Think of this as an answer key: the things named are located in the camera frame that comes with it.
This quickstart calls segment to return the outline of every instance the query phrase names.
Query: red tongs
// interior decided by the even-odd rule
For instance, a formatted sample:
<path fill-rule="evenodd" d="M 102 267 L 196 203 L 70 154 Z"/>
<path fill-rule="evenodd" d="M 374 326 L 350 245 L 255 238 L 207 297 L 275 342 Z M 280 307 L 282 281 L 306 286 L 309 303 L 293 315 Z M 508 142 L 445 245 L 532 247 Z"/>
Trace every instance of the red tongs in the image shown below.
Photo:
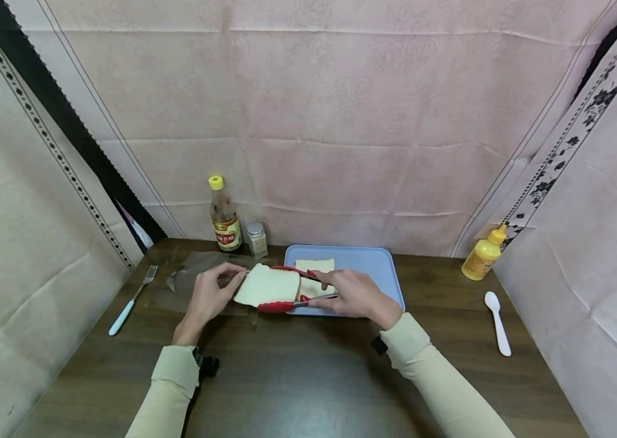
<path fill-rule="evenodd" d="M 290 266 L 272 266 L 272 269 L 282 269 L 284 271 L 293 271 L 298 273 L 300 277 L 308 278 L 309 280 L 321 282 L 318 280 L 318 277 L 315 276 L 313 271 L 308 270 L 307 272 L 300 271 L 296 268 L 291 268 Z M 321 295 L 317 296 L 314 299 L 327 299 L 327 298 L 335 298 L 337 296 L 337 292 L 333 294 Z M 257 310 L 263 313 L 285 313 L 290 312 L 295 308 L 305 307 L 308 305 L 310 299 L 301 295 L 298 301 L 272 301 L 271 303 L 262 303 L 257 306 Z"/>
<path fill-rule="evenodd" d="M 333 292 L 332 294 L 316 296 L 314 300 L 317 299 L 327 299 L 327 298 L 335 298 L 337 296 L 337 292 Z M 273 303 L 262 303 L 257 306 L 257 310 L 263 313 L 286 313 L 291 312 L 291 310 L 305 307 L 310 303 L 307 301 L 274 301 Z"/>
<path fill-rule="evenodd" d="M 318 277 L 316 277 L 313 271 L 311 271 L 310 269 L 308 271 L 303 272 L 300 269 L 291 268 L 290 266 L 282 266 L 282 265 L 270 266 L 270 269 L 281 269 L 282 271 L 293 271 L 295 273 L 298 273 L 300 277 L 308 278 L 309 280 L 320 282 L 320 280 L 318 280 Z"/>

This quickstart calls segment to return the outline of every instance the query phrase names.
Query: spice jar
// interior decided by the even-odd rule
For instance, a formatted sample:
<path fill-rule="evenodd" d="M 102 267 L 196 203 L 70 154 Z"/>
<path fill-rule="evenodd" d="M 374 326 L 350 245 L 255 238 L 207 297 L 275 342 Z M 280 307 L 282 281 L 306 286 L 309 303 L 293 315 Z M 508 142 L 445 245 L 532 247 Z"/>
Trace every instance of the spice jar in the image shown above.
<path fill-rule="evenodd" d="M 252 257 L 255 259 L 267 257 L 267 235 L 261 223 L 253 222 L 247 226 L 247 238 Z"/>

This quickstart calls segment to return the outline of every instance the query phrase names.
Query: hand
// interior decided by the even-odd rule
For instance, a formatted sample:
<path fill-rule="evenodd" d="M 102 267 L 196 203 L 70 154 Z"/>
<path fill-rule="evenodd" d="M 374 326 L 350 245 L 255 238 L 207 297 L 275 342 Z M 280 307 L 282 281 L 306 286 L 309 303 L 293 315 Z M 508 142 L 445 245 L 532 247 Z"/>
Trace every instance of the hand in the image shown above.
<path fill-rule="evenodd" d="M 384 295 L 367 274 L 350 269 L 313 273 L 323 282 L 323 290 L 330 284 L 335 286 L 339 295 L 332 299 L 312 300 L 311 307 L 330 309 L 349 318 L 369 318 L 383 330 L 394 327 L 403 314 L 396 301 Z"/>
<path fill-rule="evenodd" d="M 228 286 L 221 289 L 218 278 L 222 273 L 234 272 L 235 277 Z M 173 344 L 176 346 L 193 346 L 199 340 L 199 335 L 206 323 L 217 317 L 226 304 L 233 298 L 235 290 L 243 281 L 245 268 L 231 263 L 209 269 L 196 276 L 194 293 L 189 301 L 187 314 L 176 327 Z"/>

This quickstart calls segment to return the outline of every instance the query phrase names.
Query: fork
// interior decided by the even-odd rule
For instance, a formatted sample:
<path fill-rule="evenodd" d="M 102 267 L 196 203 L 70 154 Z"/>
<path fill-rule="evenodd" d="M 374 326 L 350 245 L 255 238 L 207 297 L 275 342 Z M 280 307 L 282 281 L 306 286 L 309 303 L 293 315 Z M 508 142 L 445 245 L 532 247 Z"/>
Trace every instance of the fork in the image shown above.
<path fill-rule="evenodd" d="M 109 336 L 114 336 L 116 335 L 116 333 L 119 332 L 119 329 L 121 328 L 121 324 L 123 324 L 126 318 L 128 318 L 128 314 L 131 313 L 133 304 L 135 304 L 135 299 L 138 298 L 140 291 L 143 290 L 143 287 L 146 287 L 151 282 L 153 282 L 153 278 L 155 278 L 156 273 L 157 273 L 157 265 L 152 265 L 150 268 L 148 268 L 148 273 L 146 273 L 145 278 L 143 278 L 143 284 L 140 287 L 138 287 L 138 290 L 136 291 L 131 301 L 128 301 L 128 304 L 126 304 L 125 308 L 121 310 L 121 314 L 119 315 L 119 317 L 116 318 L 113 324 L 111 324 L 111 328 L 109 329 Z"/>

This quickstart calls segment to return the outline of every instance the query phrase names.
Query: yellow bottle cap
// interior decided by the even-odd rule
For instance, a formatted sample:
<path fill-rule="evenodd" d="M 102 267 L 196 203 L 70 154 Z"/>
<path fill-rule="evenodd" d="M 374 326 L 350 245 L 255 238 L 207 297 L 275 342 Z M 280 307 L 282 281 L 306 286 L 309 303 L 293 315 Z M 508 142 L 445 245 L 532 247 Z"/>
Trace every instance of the yellow bottle cap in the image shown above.
<path fill-rule="evenodd" d="M 224 187 L 222 184 L 222 176 L 212 175 L 209 178 L 209 186 L 211 187 L 211 190 L 221 190 Z"/>
<path fill-rule="evenodd" d="M 491 231 L 491 234 L 488 235 L 488 240 L 492 241 L 496 245 L 500 245 L 507 237 L 505 236 L 505 229 L 505 225 L 501 225 L 499 228 L 494 229 Z"/>

